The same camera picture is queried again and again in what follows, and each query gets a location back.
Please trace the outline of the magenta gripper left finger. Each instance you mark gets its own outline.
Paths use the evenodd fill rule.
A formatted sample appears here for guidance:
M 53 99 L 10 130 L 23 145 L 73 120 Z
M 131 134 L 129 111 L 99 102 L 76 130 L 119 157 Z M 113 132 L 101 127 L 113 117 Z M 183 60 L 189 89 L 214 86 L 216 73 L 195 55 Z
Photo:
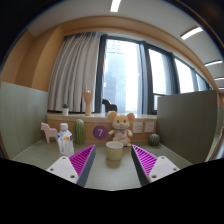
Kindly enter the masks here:
M 71 157 L 61 156 L 47 171 L 78 186 L 84 187 L 95 155 L 95 146 L 91 145 Z

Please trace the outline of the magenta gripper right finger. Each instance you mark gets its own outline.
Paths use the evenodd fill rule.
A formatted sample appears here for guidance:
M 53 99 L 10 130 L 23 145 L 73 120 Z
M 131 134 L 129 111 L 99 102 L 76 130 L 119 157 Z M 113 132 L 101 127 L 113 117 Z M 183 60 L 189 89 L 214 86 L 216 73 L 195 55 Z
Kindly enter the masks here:
M 157 157 L 136 145 L 131 148 L 131 156 L 142 186 L 179 171 L 166 156 Z

